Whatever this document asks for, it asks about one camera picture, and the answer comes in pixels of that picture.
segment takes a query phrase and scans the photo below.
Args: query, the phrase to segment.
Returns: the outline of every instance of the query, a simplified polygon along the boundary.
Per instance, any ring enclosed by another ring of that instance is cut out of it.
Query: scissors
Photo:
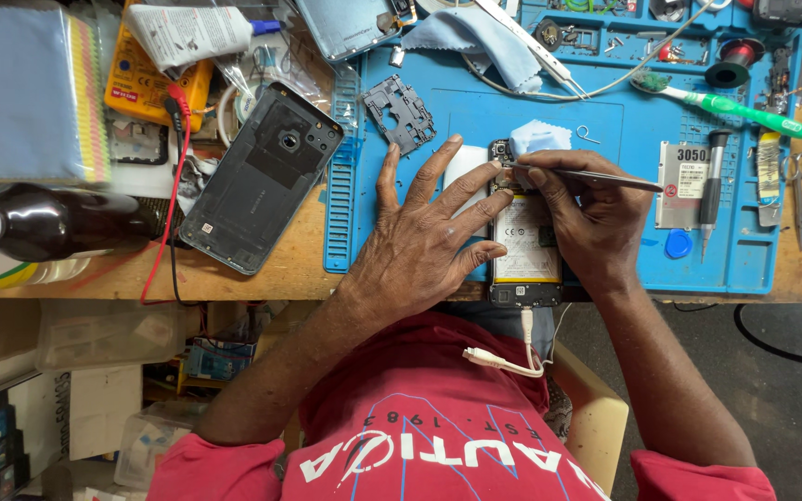
[[[796,243],[802,252],[802,170],[800,169],[799,154],[789,154],[779,164],[779,176],[791,182],[794,187],[794,223],[796,226]]]

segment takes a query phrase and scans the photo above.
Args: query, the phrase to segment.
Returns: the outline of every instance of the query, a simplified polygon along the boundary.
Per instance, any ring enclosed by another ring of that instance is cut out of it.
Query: toothbrush
[[[746,119],[754,120],[758,124],[776,132],[802,139],[802,124],[800,122],[796,122],[781,115],[775,115],[774,113],[760,111],[759,109],[751,109],[731,99],[717,96],[716,94],[687,92],[671,87],[669,81],[665,77],[653,73],[651,70],[637,71],[630,78],[630,83],[643,92],[674,97],[684,103],[694,104],[699,108],[706,109],[711,113],[738,115]]]

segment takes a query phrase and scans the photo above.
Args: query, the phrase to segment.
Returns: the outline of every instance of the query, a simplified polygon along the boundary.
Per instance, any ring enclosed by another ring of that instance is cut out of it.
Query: microfiber cloth
[[[540,65],[524,42],[481,9],[452,7],[429,15],[401,39],[401,48],[446,49],[470,55],[484,73],[496,64],[515,92],[540,90]]]
[[[109,170],[106,150],[83,142],[89,131],[100,135],[94,114],[84,112],[99,97],[73,84],[87,80],[73,57],[80,54],[71,53],[71,36],[83,29],[90,37],[55,2],[0,6],[0,180],[76,183]]]
[[[538,150],[570,150],[571,129],[531,120],[510,132],[510,148],[516,157]]]

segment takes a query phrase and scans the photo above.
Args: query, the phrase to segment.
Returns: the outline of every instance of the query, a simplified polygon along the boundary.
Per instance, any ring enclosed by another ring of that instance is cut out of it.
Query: man's right hand
[[[652,195],[633,188],[557,176],[556,167],[626,176],[620,167],[588,150],[542,150],[518,157],[550,206],[565,262],[591,294],[639,287],[636,254]],[[580,197],[577,205],[575,197]]]

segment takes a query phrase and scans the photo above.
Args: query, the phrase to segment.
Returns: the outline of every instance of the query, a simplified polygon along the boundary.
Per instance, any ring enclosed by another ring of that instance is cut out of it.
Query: opened smartphone
[[[182,240],[256,274],[342,137],[342,127],[304,97],[269,85],[181,225]]]
[[[488,159],[512,161],[509,139],[488,146]],[[552,307],[562,300],[562,256],[546,200],[513,167],[489,182],[493,193],[512,190],[512,203],[490,225],[491,239],[506,245],[506,256],[491,260],[488,300],[499,308]]]

